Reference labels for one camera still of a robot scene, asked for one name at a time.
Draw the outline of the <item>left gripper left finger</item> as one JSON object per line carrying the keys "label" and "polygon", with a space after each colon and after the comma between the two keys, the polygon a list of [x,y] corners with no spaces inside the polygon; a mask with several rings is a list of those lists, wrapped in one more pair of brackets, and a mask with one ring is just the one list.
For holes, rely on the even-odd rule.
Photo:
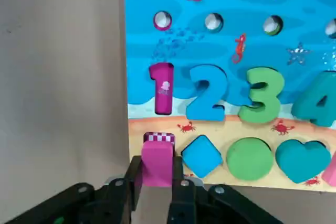
{"label": "left gripper left finger", "polygon": [[77,183],[9,220],[9,223],[131,223],[142,189],[142,162],[134,156],[123,177],[94,189]]}

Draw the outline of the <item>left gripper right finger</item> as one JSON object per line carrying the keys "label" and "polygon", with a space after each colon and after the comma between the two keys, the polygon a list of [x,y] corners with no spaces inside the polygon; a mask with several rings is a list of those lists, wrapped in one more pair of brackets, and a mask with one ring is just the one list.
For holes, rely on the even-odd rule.
{"label": "left gripper right finger", "polygon": [[234,188],[219,184],[205,189],[184,177],[182,158],[173,158],[172,201],[168,223],[282,223]]}

